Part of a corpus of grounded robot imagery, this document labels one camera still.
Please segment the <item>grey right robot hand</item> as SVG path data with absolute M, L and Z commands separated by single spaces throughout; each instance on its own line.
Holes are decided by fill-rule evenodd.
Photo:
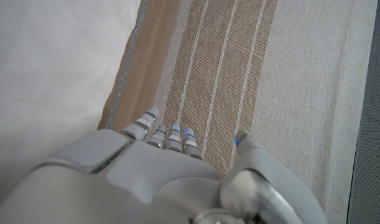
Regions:
M 192 129 L 159 126 L 151 108 L 55 151 L 0 203 L 0 223 L 326 223 L 313 193 L 247 131 L 226 177 Z

